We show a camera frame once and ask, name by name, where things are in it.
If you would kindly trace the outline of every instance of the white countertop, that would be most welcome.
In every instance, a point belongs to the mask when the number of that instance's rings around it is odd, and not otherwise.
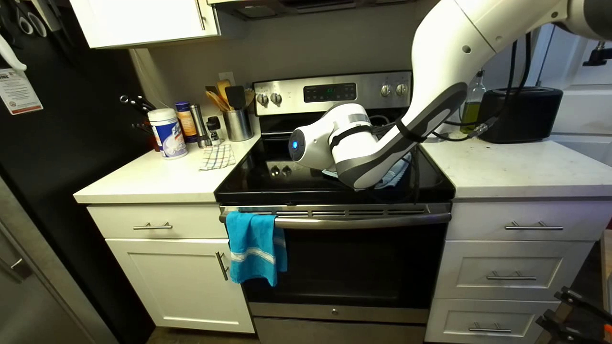
[[[455,199],[612,196],[612,167],[553,141],[424,143]]]
[[[213,192],[259,139],[259,135],[231,144],[236,164],[200,171],[203,150],[188,144],[189,153],[165,160],[151,151],[74,194],[79,203],[192,203],[215,202]]]

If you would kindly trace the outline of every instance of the utensil holder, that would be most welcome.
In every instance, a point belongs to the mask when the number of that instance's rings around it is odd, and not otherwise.
[[[244,109],[224,112],[223,120],[230,141],[245,141],[253,137],[253,129]]]

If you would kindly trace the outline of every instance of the black toaster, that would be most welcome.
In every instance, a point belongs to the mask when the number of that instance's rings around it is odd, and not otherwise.
[[[540,141],[550,136],[554,119],[561,104],[563,91],[546,87],[525,87],[514,96],[510,93],[509,110],[479,137],[491,143],[521,143]],[[478,122],[484,122],[502,108],[506,89],[485,92],[478,112]]]

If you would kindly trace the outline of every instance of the oven window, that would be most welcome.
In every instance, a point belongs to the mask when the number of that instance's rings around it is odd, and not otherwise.
[[[285,230],[278,284],[244,283],[249,302],[429,308],[446,224],[367,230]]]

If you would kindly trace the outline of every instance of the stove control panel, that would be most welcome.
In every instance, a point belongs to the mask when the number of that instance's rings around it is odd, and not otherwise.
[[[258,116],[266,116],[325,112],[343,103],[405,108],[410,105],[411,81],[409,70],[262,81],[254,84],[255,109]]]

